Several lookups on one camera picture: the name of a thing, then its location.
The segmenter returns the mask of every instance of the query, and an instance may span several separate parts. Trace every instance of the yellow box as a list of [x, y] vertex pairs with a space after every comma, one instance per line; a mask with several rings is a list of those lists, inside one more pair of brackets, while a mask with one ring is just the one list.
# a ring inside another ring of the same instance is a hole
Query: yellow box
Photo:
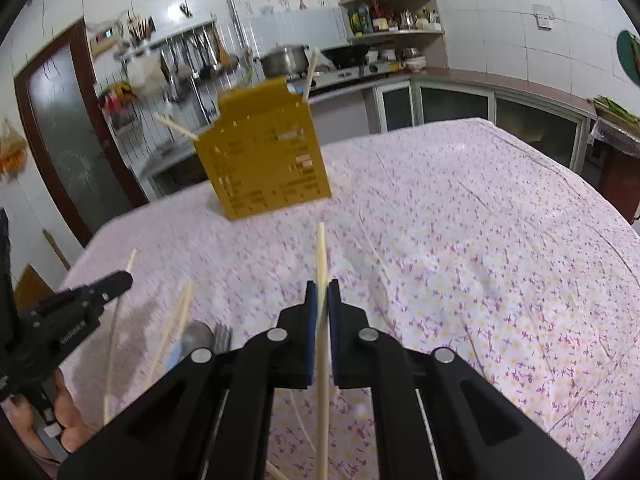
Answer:
[[229, 220], [330, 198], [311, 110], [284, 78], [220, 94], [194, 142]]

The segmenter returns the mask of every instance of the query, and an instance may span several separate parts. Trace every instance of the brown door frame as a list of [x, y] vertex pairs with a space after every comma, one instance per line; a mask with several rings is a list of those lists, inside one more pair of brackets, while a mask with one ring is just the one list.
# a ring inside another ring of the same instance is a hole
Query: brown door frame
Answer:
[[84, 220], [82, 220], [80, 213], [76, 209], [76, 205], [71, 200], [56, 173], [33, 114], [29, 95], [29, 79], [31, 75], [33, 75], [47, 59], [52, 57], [65, 45], [68, 44], [71, 50], [71, 58], [76, 71], [76, 78], [78, 80], [78, 86], [80, 87], [82, 100], [84, 101], [84, 107], [94, 127], [98, 142], [100, 142], [102, 151], [116, 179], [122, 186], [122, 190], [134, 208], [148, 203], [135, 176], [122, 160], [118, 147], [98, 105], [98, 98], [94, 91], [94, 67], [91, 62], [85, 30], [84, 19], [81, 18], [37, 53], [14, 78], [15, 95], [18, 100], [20, 118], [24, 125], [24, 131], [27, 135], [33, 159], [42, 174], [42, 179], [49, 190], [53, 202], [55, 202], [56, 207], [60, 210], [69, 228], [83, 246], [89, 243], [92, 233], [84, 223]]

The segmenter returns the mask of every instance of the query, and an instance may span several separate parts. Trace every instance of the human hand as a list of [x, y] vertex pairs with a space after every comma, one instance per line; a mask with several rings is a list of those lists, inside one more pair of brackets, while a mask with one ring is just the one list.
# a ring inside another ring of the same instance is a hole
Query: human hand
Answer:
[[[65, 378], [60, 370], [53, 373], [58, 396], [53, 404], [53, 412], [60, 426], [64, 428], [61, 436], [62, 446], [73, 453], [89, 440], [89, 430], [82, 421], [80, 411], [66, 389]], [[33, 411], [30, 402], [22, 395], [16, 396], [8, 403], [15, 431], [23, 444], [37, 456], [46, 460], [53, 460], [53, 455], [33, 431]]]

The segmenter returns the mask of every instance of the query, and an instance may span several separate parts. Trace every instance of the cooking pot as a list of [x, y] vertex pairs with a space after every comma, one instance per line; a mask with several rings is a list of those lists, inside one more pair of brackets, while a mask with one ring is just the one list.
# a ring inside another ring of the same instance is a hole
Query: cooking pot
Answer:
[[309, 68], [309, 60], [305, 54], [306, 48], [309, 46], [303, 44], [277, 45], [260, 58], [264, 76], [294, 78], [306, 75]]

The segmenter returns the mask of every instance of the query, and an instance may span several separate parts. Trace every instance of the floral tablecloth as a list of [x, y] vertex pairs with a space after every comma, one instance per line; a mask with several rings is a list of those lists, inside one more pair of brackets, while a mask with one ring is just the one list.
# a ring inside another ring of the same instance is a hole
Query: floral tablecloth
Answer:
[[[223, 321], [240, 347], [302, 301], [322, 220], [346, 302], [408, 348], [454, 348], [595, 475], [640, 412], [640, 238], [631, 227], [579, 176], [482, 120], [322, 152], [330, 200], [228, 222], [206, 182], [94, 237], [66, 285], [124, 268], [140, 251], [119, 322], [112, 411], [142, 392], [187, 279], [190, 318]], [[112, 315], [113, 303], [62, 367], [94, 428]], [[313, 475], [295, 410], [314, 438], [314, 399], [314, 389], [276, 392], [269, 456], [291, 479]], [[330, 454], [333, 478], [377, 479], [367, 391], [332, 399]]]

